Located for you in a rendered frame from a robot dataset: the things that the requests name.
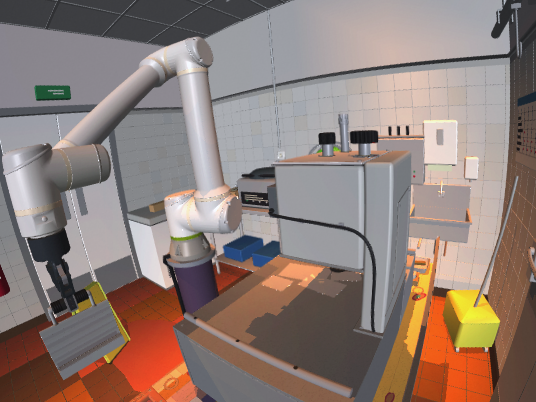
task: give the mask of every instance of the sink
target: sink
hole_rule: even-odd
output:
[[[471,226],[471,186],[423,184],[413,186],[414,204],[409,217],[409,235],[467,243]]]

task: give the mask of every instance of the blue bin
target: blue bin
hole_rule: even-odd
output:
[[[242,236],[223,246],[223,253],[231,260],[244,262],[262,248],[262,239],[253,236]]]
[[[278,241],[271,241],[263,248],[253,253],[253,265],[262,267],[281,254]]]

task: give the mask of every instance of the white door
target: white door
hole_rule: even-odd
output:
[[[58,115],[61,138],[65,137],[86,115],[87,113]],[[107,139],[102,145],[111,158],[110,141]],[[108,180],[78,191],[72,190],[70,193],[77,210],[76,216],[89,262],[98,280],[99,268],[125,257],[132,258],[113,163]]]
[[[3,153],[35,144],[48,143],[51,146],[54,146],[59,141],[56,115],[0,118],[0,141]],[[74,278],[88,273],[90,267],[84,251],[78,225],[76,219],[74,219],[75,215],[72,203],[69,197],[62,198],[64,200],[64,207],[65,200],[67,199],[68,201],[67,206],[69,208],[69,213],[66,213],[66,215],[67,218],[69,218],[70,215],[70,219],[67,221],[65,230],[69,238],[69,244],[71,245],[71,251],[69,251],[63,258],[67,261],[67,264],[69,264],[69,271],[74,280]],[[52,296],[53,300],[50,300],[50,295],[47,292],[49,289],[55,290],[56,287],[47,272],[46,263],[34,261],[34,265],[49,301],[55,301],[57,295]]]

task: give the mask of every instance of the black ceiling fixture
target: black ceiling fixture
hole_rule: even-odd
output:
[[[0,23],[167,46],[206,38],[291,0],[16,0]]]

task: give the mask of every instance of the door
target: door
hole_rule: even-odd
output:
[[[60,137],[64,138],[87,113],[58,115]],[[110,158],[110,141],[102,144]],[[92,270],[105,292],[136,279],[136,270],[119,202],[112,163],[105,182],[71,190],[83,244]]]
[[[35,144],[49,143],[54,146],[59,141],[56,115],[0,118],[0,141],[3,153]],[[71,251],[63,258],[69,264],[75,290],[80,290],[79,286],[84,287],[85,285],[79,284],[78,282],[80,281],[75,281],[75,278],[81,278],[83,275],[90,273],[90,266],[76,219],[73,219],[75,216],[74,209],[69,198],[65,196],[65,193],[62,194],[64,209],[68,218],[65,230],[71,245]],[[35,261],[33,263],[47,298],[49,301],[56,301],[59,299],[60,294],[46,270],[46,264]]]

